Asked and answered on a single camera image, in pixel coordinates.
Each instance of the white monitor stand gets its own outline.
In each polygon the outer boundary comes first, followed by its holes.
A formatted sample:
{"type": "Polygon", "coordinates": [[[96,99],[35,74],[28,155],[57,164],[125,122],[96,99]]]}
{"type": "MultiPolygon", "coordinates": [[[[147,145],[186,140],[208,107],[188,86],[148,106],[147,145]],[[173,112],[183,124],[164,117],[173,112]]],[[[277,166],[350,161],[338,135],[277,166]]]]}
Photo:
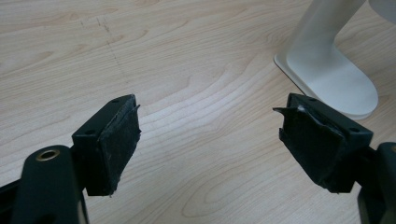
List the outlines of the white monitor stand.
{"type": "Polygon", "coordinates": [[[365,0],[314,0],[276,64],[308,96],[351,119],[368,117],[378,104],[373,82],[334,45],[335,36],[365,0]]]}

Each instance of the light wood surface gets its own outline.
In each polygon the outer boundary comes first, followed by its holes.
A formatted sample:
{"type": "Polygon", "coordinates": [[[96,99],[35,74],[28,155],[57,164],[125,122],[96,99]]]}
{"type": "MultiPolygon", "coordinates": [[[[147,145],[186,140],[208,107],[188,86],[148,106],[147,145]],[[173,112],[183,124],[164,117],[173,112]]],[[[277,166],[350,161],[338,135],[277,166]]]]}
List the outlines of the light wood surface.
{"type": "MultiPolygon", "coordinates": [[[[299,92],[273,63],[307,0],[0,2],[0,184],[109,100],[134,93],[141,141],[91,223],[359,223],[277,138],[299,92]]],[[[396,26],[366,3],[337,45],[379,92],[360,123],[396,141],[396,26]]]]}

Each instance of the wood grain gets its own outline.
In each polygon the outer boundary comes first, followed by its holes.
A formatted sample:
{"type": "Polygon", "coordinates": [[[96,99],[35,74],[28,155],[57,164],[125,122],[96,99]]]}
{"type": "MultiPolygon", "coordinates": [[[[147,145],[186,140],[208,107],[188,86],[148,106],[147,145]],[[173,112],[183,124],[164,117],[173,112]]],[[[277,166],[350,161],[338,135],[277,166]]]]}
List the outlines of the wood grain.
{"type": "MultiPolygon", "coordinates": [[[[299,92],[273,63],[310,1],[0,3],[0,184],[107,101],[134,93],[142,138],[91,223],[359,223],[356,196],[314,185],[277,138],[299,92]]],[[[396,26],[365,4],[337,45],[379,92],[360,123],[396,141],[396,26]]]]}

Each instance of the scratch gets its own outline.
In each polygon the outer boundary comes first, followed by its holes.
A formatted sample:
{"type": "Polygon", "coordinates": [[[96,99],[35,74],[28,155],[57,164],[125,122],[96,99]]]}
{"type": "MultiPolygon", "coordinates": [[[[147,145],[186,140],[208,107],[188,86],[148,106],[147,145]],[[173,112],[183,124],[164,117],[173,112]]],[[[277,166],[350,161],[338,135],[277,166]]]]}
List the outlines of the scratch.
{"type": "Polygon", "coordinates": [[[111,44],[110,44],[108,41],[106,41],[106,43],[107,43],[107,45],[108,45],[108,47],[109,47],[109,49],[110,49],[111,54],[113,55],[114,60],[116,61],[116,64],[117,64],[117,67],[118,67],[119,70],[120,70],[120,73],[121,73],[123,76],[126,77],[125,71],[122,69],[122,66],[121,66],[121,64],[120,64],[120,61],[119,61],[119,59],[117,58],[116,54],[114,53],[114,50],[113,50],[113,48],[111,47],[111,44]]]}
{"type": "Polygon", "coordinates": [[[105,29],[106,29],[106,31],[110,34],[110,29],[108,28],[107,25],[105,25],[105,29]]]}

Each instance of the white base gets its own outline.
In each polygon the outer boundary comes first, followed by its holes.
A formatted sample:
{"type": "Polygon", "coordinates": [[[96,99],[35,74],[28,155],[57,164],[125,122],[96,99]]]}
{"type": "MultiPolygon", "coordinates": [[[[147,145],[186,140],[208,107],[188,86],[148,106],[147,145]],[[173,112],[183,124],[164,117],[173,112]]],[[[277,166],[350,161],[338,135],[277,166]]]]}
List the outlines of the white base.
{"type": "Polygon", "coordinates": [[[294,51],[276,64],[307,96],[319,99],[351,119],[365,119],[378,104],[372,81],[337,48],[329,54],[294,51]]]}
{"type": "Polygon", "coordinates": [[[373,82],[334,45],[335,36],[365,0],[314,0],[276,64],[311,97],[351,119],[367,118],[378,104],[373,82]]]}

